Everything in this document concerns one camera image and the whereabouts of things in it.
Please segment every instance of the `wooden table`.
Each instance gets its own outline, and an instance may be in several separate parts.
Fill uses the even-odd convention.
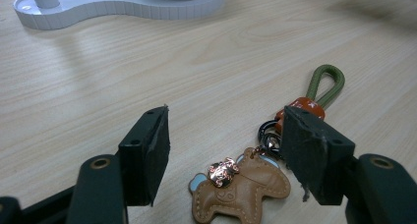
[[[167,104],[171,153],[154,207],[131,223],[194,223],[190,180],[257,146],[313,71],[346,77],[326,121],[417,178],[417,3],[413,0],[226,0],[210,17],[100,17],[53,31],[25,28],[0,0],[0,196],[22,207],[75,184],[81,164]],[[331,86],[324,79],[323,93]],[[345,223],[344,205],[266,199],[262,223]],[[212,223],[239,223],[217,216]]]

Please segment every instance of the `tan leather charm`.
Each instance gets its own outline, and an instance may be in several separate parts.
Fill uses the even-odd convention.
[[[203,173],[190,182],[196,221],[210,223],[216,213],[221,213],[236,216],[243,224],[261,223],[263,196],[289,195],[289,181],[281,170],[253,151],[247,148],[237,159],[239,173],[226,188],[217,188]]]

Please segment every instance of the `white stand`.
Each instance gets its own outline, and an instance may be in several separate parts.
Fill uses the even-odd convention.
[[[187,20],[212,14],[224,0],[16,0],[22,24],[34,29],[66,28],[105,15]]]

